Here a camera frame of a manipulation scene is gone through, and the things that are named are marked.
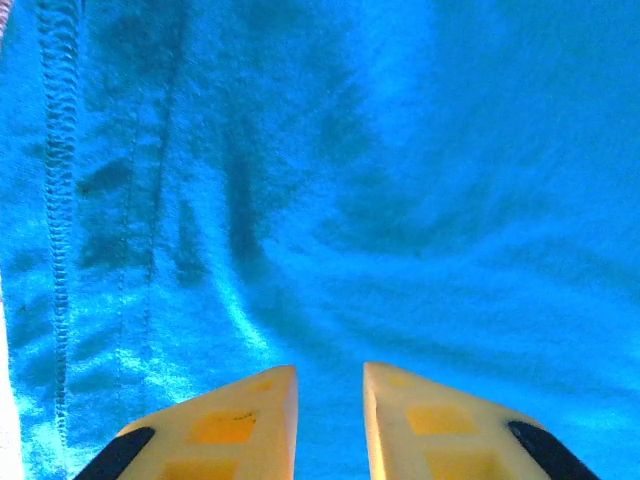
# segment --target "stitched seam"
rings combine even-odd
[[[176,86],[176,76],[178,72],[178,66],[182,61],[182,44],[184,42],[184,33],[186,30],[186,10],[188,6],[184,5],[184,2],[180,2],[181,5],[178,7],[178,11],[180,12],[178,21],[177,21],[177,48],[176,54],[171,56],[171,64],[169,67],[169,75],[168,75],[168,86],[166,90],[166,101],[164,105],[166,105],[164,111],[162,112],[162,125],[163,129],[160,133],[160,148],[158,155],[158,164],[157,170],[158,174],[156,177],[156,184],[153,189],[153,215],[151,218],[151,228],[150,228],[150,238],[149,238],[149,264],[147,268],[146,274],[146,283],[147,283],[147,298],[146,305],[144,309],[143,315],[143,350],[142,350],[142,359],[150,360],[151,358],[151,349],[149,347],[149,336],[151,333],[151,286],[153,283],[153,276],[155,273],[155,247],[156,247],[156,239],[158,233],[158,219],[160,216],[160,202],[161,202],[161,192],[162,192],[162,178],[164,176],[165,163],[167,160],[167,150],[169,148],[170,141],[170,132],[172,127],[172,117],[171,111],[173,109],[174,104],[174,91]],[[143,383],[142,389],[142,402],[143,408],[146,410],[146,386]]]
[[[45,93],[45,202],[53,273],[55,335],[54,422],[67,475],[67,360],[69,291],[67,249],[71,236],[78,83],[78,12],[75,0],[38,2],[41,67]]]
[[[129,219],[131,217],[131,201],[133,197],[133,178],[134,178],[134,167],[135,167],[135,157],[136,157],[136,149],[138,146],[138,135],[140,133],[140,103],[142,102],[142,92],[140,92],[140,98],[138,99],[136,105],[136,127],[133,136],[133,141],[131,142],[131,152],[129,154],[129,177],[127,178],[127,188],[126,188],[126,196],[124,200],[124,215],[122,217],[122,238],[120,239],[122,248],[120,250],[120,271],[118,275],[118,341],[116,347],[116,357],[118,361],[118,376],[116,379],[116,384],[118,388],[117,392],[117,401],[118,401],[118,418],[119,422],[124,423],[124,415],[123,409],[127,409],[131,411],[133,405],[124,406],[122,403],[122,375],[124,370],[124,361],[122,359],[122,343],[124,340],[124,315],[123,311],[125,308],[124,302],[124,291],[125,291],[125,269],[127,267],[127,255],[129,253],[129,235],[131,231],[131,225],[129,224]]]
[[[9,13],[11,13],[11,4],[13,0],[0,0],[0,48],[2,48],[2,39],[4,31],[9,22]]]

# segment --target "fabric texture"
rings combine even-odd
[[[12,5],[12,0],[0,0],[0,48],[2,48],[2,39],[9,22],[9,12],[11,12]]]
[[[2,279],[0,278],[0,480],[24,478],[20,453],[20,419],[11,382],[9,381],[9,351],[7,330],[2,302]]]
[[[295,364],[296,476],[365,479],[380,360],[640,478],[639,23],[634,0],[16,3],[0,263],[26,477]]]

